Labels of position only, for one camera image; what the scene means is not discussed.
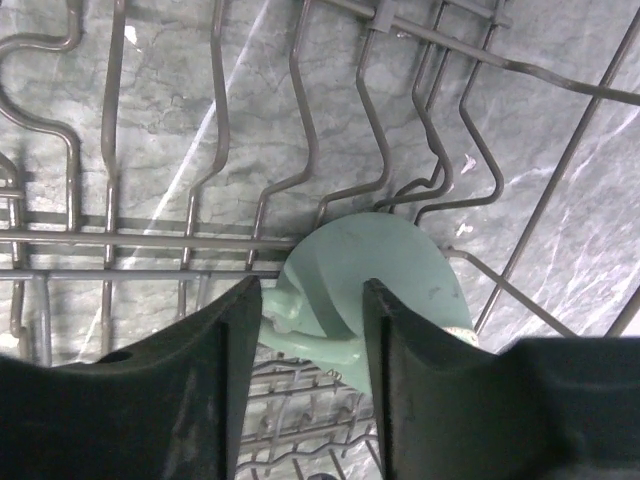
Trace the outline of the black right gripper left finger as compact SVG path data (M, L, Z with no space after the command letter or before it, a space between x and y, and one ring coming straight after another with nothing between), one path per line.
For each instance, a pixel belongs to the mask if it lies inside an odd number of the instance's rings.
M99 361L1 360L5 479L231 479L260 322L247 277Z

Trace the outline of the mint green ceramic mug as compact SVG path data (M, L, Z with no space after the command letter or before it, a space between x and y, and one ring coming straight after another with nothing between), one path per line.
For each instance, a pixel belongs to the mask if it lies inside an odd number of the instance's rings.
M387 213L331 221L291 251L275 285L262 291L260 343L370 393L362 296L371 279L421 317L477 345L449 261L419 227Z

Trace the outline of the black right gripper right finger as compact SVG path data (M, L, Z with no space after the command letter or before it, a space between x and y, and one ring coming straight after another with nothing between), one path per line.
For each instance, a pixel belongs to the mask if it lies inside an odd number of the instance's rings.
M639 342L529 338L492 354L363 288L386 479L635 479Z

